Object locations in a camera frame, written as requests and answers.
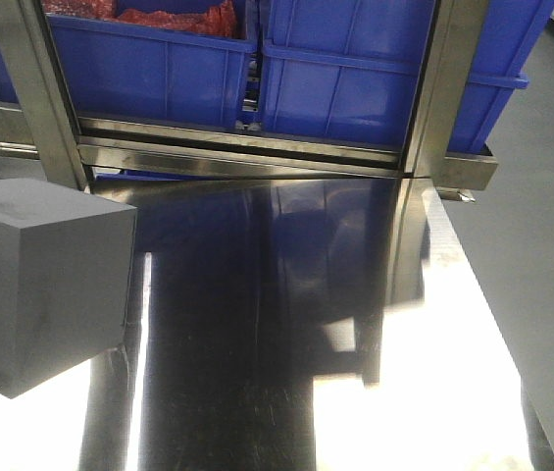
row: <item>gray metal box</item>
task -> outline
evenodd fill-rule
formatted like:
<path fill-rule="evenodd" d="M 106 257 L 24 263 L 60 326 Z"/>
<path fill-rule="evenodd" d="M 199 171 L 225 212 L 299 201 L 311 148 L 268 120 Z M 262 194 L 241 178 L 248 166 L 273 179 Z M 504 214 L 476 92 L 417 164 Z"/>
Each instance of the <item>gray metal box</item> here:
<path fill-rule="evenodd" d="M 0 181 L 0 393 L 122 341 L 135 218 L 55 184 Z"/>

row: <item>concrete floor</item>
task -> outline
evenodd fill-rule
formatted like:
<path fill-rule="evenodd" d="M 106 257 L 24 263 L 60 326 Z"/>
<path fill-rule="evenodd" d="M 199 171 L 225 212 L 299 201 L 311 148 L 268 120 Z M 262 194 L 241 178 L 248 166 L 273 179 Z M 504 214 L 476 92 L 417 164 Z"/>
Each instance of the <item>concrete floor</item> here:
<path fill-rule="evenodd" d="M 489 188 L 446 209 L 554 448 L 554 25 L 525 72 L 488 140 Z"/>

